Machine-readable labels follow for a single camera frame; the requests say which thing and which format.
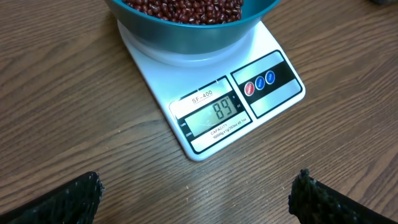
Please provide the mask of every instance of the red button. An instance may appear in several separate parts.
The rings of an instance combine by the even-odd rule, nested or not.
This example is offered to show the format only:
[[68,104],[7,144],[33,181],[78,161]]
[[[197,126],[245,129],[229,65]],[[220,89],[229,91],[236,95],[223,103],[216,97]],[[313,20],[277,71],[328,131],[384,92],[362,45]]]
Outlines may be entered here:
[[253,84],[253,82],[246,83],[246,85],[244,86],[244,93],[246,94],[246,96],[253,95],[253,93],[254,93],[254,84]]

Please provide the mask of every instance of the button panel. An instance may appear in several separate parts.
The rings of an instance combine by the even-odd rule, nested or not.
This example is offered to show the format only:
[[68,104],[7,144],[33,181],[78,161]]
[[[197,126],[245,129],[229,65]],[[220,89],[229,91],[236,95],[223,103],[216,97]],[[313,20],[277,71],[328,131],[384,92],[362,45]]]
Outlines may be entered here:
[[294,72],[278,50],[231,75],[257,119],[302,91]]

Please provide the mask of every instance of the scale buttons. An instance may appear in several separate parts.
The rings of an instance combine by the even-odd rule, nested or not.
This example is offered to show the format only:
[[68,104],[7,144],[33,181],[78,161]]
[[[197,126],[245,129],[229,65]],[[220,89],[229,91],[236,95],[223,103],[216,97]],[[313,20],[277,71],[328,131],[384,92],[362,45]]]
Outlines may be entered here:
[[273,71],[268,71],[266,73],[266,82],[268,85],[271,85],[275,82],[275,73]]
[[244,94],[246,96],[251,96],[254,93],[254,84],[253,82],[247,82],[244,86]]
[[266,81],[262,76],[256,78],[256,89],[262,90],[266,85]]

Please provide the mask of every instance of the bowl rim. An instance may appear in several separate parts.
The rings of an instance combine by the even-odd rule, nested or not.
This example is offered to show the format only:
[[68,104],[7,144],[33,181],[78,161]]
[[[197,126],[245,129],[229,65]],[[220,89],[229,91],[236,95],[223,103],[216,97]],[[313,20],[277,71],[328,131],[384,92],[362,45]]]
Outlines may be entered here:
[[139,12],[135,9],[133,9],[132,7],[128,6],[127,4],[125,4],[123,2],[123,0],[110,0],[118,5],[120,5],[121,7],[127,9],[128,11],[134,13],[135,15],[138,16],[142,16],[146,19],[152,20],[154,22],[159,22],[159,23],[166,23],[170,26],[176,26],[176,27],[188,27],[188,28],[198,28],[198,29],[214,29],[214,28],[224,28],[224,27],[231,27],[231,26],[236,26],[238,24],[243,24],[245,22],[251,21],[261,15],[266,14],[266,12],[270,11],[273,7],[275,7],[280,0],[274,0],[274,2],[272,4],[270,4],[268,7],[266,7],[265,9],[263,9],[261,12],[258,12],[255,15],[252,15],[248,18],[245,19],[241,19],[240,21],[235,21],[235,22],[229,22],[229,23],[225,23],[225,24],[215,24],[215,25],[193,25],[193,24],[180,24],[180,23],[176,23],[176,22],[170,22],[170,21],[165,21],[159,18],[156,18],[154,16],[148,16],[147,14],[144,14],[142,12]]

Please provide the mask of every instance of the scale display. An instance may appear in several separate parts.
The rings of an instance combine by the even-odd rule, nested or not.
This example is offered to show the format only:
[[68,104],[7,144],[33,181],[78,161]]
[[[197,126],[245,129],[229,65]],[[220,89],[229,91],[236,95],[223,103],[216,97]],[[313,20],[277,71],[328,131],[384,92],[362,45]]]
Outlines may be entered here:
[[229,96],[226,96],[185,118],[185,122],[193,136],[198,136],[210,127],[234,116],[237,112]]
[[195,154],[252,122],[226,76],[172,103],[170,109]]

